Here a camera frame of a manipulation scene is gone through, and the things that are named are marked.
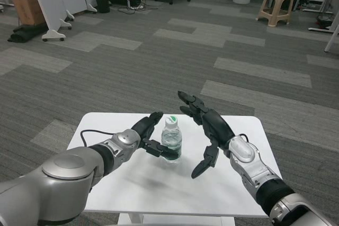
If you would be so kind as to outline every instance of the robotic hand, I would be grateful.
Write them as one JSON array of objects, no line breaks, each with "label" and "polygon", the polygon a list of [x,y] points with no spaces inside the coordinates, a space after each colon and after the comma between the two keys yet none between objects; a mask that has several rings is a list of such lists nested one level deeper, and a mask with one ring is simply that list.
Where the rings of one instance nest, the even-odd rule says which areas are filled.
[{"label": "robotic hand", "polygon": [[110,139],[67,150],[27,175],[0,183],[0,225],[61,225],[73,220],[84,210],[92,187],[138,148],[176,158],[175,151],[149,139],[162,116],[152,113]]},{"label": "robotic hand", "polygon": [[202,125],[211,145],[206,147],[201,161],[192,172],[192,178],[214,167],[219,148],[230,159],[242,182],[254,200],[270,217],[275,226],[334,226],[304,197],[296,194],[261,159],[259,150],[245,134],[235,135],[225,120],[213,109],[205,107],[196,96],[178,92],[179,98],[188,105],[180,110]]}]

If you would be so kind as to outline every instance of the light gray carpet stripe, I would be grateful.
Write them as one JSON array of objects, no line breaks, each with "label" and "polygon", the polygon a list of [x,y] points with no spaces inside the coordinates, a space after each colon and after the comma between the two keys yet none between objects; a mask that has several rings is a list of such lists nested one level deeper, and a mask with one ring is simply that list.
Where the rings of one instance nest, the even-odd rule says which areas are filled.
[{"label": "light gray carpet stripe", "polygon": [[190,2],[189,6],[211,9],[210,11],[211,14],[218,14],[218,15],[231,16],[231,17],[241,17],[241,18],[252,19],[252,20],[256,18],[255,14],[242,13],[240,12],[240,8],[230,7],[227,5],[210,5],[210,4],[203,4],[203,3],[197,3],[197,2]]},{"label": "light gray carpet stripe", "polygon": [[79,15],[75,17],[75,22],[85,23],[88,25],[98,25],[100,22],[103,21],[103,19],[98,19],[94,17],[88,17],[85,15]]},{"label": "light gray carpet stripe", "polygon": [[230,34],[231,28],[228,26],[179,19],[170,19],[168,23],[172,25],[196,28],[196,30],[192,34],[186,34],[182,32],[159,29],[154,35],[158,37],[199,43],[219,48],[222,48],[226,41],[240,42],[261,47],[265,46],[265,39],[248,37],[239,34]]},{"label": "light gray carpet stripe", "polygon": [[63,42],[50,40],[47,43],[87,52],[94,50],[101,44],[106,44],[109,46],[128,50],[135,50],[142,44],[142,42],[139,41],[133,41],[119,37],[111,37],[108,35],[90,32],[79,33],[74,37],[67,38]]},{"label": "light gray carpet stripe", "polygon": [[323,57],[318,57],[318,56],[313,56],[313,55],[307,55],[307,62],[310,65],[339,69],[339,59],[323,58]]},{"label": "light gray carpet stripe", "polygon": [[[287,37],[303,38],[309,40],[315,40],[320,42],[328,42],[331,38],[331,34],[322,34],[319,32],[307,32],[298,31],[292,29],[271,28],[267,27],[267,32],[271,34],[285,35]],[[334,43],[339,43],[339,39],[335,39]]]},{"label": "light gray carpet stripe", "polygon": [[171,25],[188,26],[189,28],[197,28],[197,29],[205,30],[206,32],[214,32],[214,33],[220,33],[220,34],[231,32],[231,27],[229,26],[221,26],[221,25],[204,23],[204,22],[170,19],[168,23]]},{"label": "light gray carpet stripe", "polygon": [[52,73],[58,73],[71,63],[70,61],[12,47],[0,52],[0,75],[4,75],[20,65],[29,65]]},{"label": "light gray carpet stripe", "polygon": [[65,151],[76,130],[76,126],[60,120],[53,120],[31,142],[60,153]]},{"label": "light gray carpet stripe", "polygon": [[236,71],[237,73],[272,79],[278,82],[312,87],[311,79],[308,74],[296,73],[294,71],[287,71],[262,65],[254,65],[227,58],[218,58],[214,64],[214,67],[223,70]]},{"label": "light gray carpet stripe", "polygon": [[206,81],[201,94],[255,108],[267,132],[339,151],[339,111]]}]

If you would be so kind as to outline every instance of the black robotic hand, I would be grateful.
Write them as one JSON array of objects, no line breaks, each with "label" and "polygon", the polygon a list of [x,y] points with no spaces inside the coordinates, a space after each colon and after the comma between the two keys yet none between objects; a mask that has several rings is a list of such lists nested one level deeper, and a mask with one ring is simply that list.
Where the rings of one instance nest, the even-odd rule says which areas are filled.
[{"label": "black robotic hand", "polygon": [[212,145],[207,146],[201,161],[192,172],[192,178],[200,176],[209,167],[214,167],[218,159],[219,149],[228,150],[228,141],[235,135],[229,125],[213,109],[205,107],[202,100],[185,92],[178,91],[178,96],[186,106],[180,110],[193,118],[195,123],[202,125],[205,135],[210,139]]},{"label": "black robotic hand", "polygon": [[177,152],[161,145],[158,141],[149,140],[154,131],[154,126],[159,123],[163,115],[163,112],[153,112],[150,116],[139,120],[131,129],[135,130],[141,137],[139,148],[145,149],[147,153],[156,157],[164,156],[175,159],[178,157]]}]

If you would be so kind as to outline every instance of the trash bin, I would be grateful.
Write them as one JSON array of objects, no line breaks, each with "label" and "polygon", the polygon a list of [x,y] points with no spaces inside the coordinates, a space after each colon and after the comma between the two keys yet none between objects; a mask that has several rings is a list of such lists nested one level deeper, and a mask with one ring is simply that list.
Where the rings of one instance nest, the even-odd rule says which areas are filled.
[{"label": "trash bin", "polygon": [[99,13],[109,13],[110,12],[110,3],[108,0],[96,0],[97,10]]}]

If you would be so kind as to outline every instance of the bottle cap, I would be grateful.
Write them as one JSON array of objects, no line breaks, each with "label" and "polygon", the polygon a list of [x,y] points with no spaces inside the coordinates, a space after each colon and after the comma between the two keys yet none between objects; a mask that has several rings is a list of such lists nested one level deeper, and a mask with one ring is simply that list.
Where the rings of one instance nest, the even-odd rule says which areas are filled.
[{"label": "bottle cap", "polygon": [[174,129],[178,126],[178,119],[175,116],[167,117],[165,120],[165,126],[169,129]]}]

